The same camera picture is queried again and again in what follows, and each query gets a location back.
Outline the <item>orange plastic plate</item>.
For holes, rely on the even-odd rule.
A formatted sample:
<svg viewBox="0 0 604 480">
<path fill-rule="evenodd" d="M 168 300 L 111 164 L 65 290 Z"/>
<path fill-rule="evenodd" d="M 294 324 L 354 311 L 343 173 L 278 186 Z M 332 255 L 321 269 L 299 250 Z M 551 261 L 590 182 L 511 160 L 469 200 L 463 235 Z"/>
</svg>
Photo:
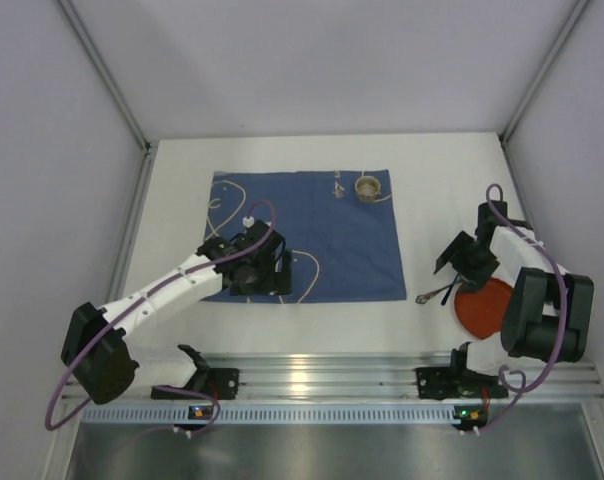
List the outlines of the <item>orange plastic plate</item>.
<svg viewBox="0 0 604 480">
<path fill-rule="evenodd" d="M 460 287 L 454 298 L 454 311 L 460 325 L 474 338 L 484 340 L 501 331 L 513 288 L 492 278 L 482 289 Z"/>
</svg>

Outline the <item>blue cloth placemat gold print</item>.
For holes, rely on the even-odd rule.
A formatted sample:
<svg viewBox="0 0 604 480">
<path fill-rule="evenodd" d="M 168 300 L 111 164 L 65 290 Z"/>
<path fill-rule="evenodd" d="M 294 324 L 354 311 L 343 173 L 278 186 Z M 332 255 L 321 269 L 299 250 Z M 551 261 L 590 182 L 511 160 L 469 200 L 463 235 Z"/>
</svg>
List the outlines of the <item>blue cloth placemat gold print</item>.
<svg viewBox="0 0 604 480">
<path fill-rule="evenodd" d="M 364 202 L 362 173 L 349 170 L 214 174 L 205 235 L 231 238 L 252 215 L 276 221 L 292 253 L 292 292 L 256 304 L 388 302 L 406 299 L 391 176 L 370 172 L 381 189 Z"/>
</svg>

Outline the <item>speckled ceramic cup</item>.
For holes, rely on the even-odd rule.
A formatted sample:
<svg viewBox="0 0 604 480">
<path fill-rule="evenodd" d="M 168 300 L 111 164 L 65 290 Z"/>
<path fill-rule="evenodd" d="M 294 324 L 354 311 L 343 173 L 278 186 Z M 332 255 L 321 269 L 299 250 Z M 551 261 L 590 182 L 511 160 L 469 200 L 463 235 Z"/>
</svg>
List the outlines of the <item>speckled ceramic cup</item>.
<svg viewBox="0 0 604 480">
<path fill-rule="evenodd" d="M 374 203 L 381 195 L 381 182 L 374 176 L 361 175 L 354 184 L 356 197 L 363 203 Z"/>
</svg>

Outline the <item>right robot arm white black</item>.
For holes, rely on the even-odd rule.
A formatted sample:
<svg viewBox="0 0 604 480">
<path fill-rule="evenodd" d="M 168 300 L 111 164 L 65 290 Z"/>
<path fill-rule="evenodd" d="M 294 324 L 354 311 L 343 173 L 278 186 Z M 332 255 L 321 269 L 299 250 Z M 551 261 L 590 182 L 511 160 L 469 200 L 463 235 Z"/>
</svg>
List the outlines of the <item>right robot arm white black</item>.
<svg viewBox="0 0 604 480">
<path fill-rule="evenodd" d="M 497 377 L 509 368 L 509 360 L 518 358 L 540 360 L 548 369 L 582 360 L 594 282 L 553 260 L 529 224 L 508 218 L 505 201 L 478 206 L 475 234 L 460 232 L 437 257 L 434 271 L 447 265 L 461 280 L 464 294 L 486 291 L 499 269 L 511 288 L 505 311 L 498 315 L 498 331 L 452 352 L 456 373 Z"/>
</svg>

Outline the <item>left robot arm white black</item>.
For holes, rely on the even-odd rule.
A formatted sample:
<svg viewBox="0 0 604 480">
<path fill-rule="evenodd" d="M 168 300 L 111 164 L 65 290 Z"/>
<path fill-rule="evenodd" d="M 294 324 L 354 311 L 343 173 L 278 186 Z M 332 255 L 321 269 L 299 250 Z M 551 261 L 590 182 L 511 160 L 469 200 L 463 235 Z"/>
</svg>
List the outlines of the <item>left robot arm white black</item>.
<svg viewBox="0 0 604 480">
<path fill-rule="evenodd" d="M 292 253 L 285 237 L 257 220 L 231 239 L 209 238 L 177 268 L 133 294 L 101 307 L 81 305 L 73 312 L 61 360 L 97 405 L 132 388 L 197 391 L 207 367 L 193 347 L 138 347 L 134 336 L 156 331 L 223 291 L 245 297 L 290 294 Z"/>
</svg>

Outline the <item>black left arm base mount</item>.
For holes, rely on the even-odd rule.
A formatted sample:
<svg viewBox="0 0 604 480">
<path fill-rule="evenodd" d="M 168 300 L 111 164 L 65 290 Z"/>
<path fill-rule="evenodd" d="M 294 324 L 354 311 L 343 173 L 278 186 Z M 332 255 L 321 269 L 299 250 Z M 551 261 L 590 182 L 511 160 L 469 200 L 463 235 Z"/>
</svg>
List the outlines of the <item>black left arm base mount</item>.
<svg viewBox="0 0 604 480">
<path fill-rule="evenodd" d="M 183 385 L 163 385 L 163 389 L 153 386 L 151 389 L 153 400 L 176 400 L 187 397 L 184 393 L 168 392 L 166 388 L 197 392 L 216 400 L 236 398 L 240 385 L 240 371 L 237 368 L 211 367 L 202 354 L 193 347 L 179 344 L 177 348 L 190 359 L 194 372 Z"/>
</svg>

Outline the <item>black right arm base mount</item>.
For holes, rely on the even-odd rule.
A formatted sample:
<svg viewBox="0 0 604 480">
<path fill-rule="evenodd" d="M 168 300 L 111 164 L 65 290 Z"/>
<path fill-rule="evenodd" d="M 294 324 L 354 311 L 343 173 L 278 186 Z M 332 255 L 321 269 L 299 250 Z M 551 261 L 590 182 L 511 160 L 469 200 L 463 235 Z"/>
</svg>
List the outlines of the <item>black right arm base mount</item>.
<svg viewBox="0 0 604 480">
<path fill-rule="evenodd" d="M 453 349 L 447 366 L 420 367 L 415 370 L 420 399 L 506 399 L 508 390 L 498 377 L 477 373 L 467 367 L 469 342 Z"/>
</svg>

